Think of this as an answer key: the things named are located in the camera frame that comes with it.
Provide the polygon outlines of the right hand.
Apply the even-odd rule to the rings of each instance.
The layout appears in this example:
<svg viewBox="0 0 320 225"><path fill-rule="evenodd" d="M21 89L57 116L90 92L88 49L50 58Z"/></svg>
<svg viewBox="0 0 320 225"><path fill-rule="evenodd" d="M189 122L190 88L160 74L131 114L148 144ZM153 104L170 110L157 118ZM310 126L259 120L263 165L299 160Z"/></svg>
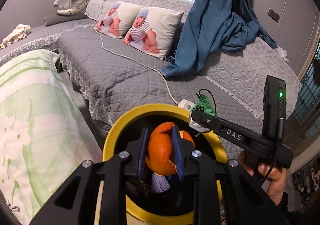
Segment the right hand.
<svg viewBox="0 0 320 225"><path fill-rule="evenodd" d="M246 152L242 151L239 155L240 164L251 175L254 175L254 169L246 163ZM267 195L275 203L279 205L283 197L283 189L286 183L286 170L282 167L274 166L268 175L268 179L271 181L267 190Z"/></svg>

